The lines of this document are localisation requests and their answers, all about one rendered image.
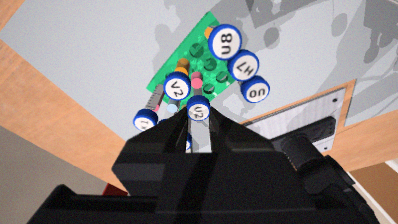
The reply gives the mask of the green tube rack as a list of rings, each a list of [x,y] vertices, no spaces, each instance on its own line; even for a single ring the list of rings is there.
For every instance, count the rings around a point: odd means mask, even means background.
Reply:
[[[176,64],[181,58],[185,58],[190,62],[190,80],[193,72],[197,71],[202,73],[204,93],[209,102],[235,82],[236,80],[232,78],[227,70],[227,62],[218,60],[211,54],[208,48],[208,40],[204,35],[207,26],[218,25],[220,25],[220,23],[214,15],[210,11],[207,12],[197,23],[195,26],[196,28],[194,27],[195,29],[192,29],[190,32],[191,34],[189,33],[190,35],[187,35],[185,38],[186,40],[184,39],[172,53],[170,56],[171,58],[168,58],[169,60],[165,62],[166,64],[164,63],[165,65],[161,67],[162,69],[159,69],[160,71],[156,73],[157,75],[155,74],[156,76],[152,78],[153,80],[148,84],[146,89],[153,93],[158,84],[163,85],[166,77],[171,72],[174,72]],[[226,78],[221,80],[224,76],[226,76]],[[209,91],[213,86],[214,88]]]

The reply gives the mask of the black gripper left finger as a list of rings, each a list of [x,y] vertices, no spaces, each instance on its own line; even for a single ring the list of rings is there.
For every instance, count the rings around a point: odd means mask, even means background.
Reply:
[[[188,116],[187,108],[185,106],[172,117],[129,138],[121,152],[128,150],[186,152],[187,135]]]

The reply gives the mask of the grey bench mat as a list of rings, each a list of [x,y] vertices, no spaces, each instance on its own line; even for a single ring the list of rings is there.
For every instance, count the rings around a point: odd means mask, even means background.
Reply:
[[[212,101],[240,123],[355,80],[344,127],[398,109],[398,6],[385,0],[25,0],[0,39],[127,141],[153,76],[202,17],[235,26],[268,96]]]

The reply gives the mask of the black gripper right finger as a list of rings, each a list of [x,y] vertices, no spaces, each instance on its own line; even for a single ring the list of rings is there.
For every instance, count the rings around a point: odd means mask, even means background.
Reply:
[[[227,118],[212,106],[209,134],[211,152],[276,152],[268,138]]]

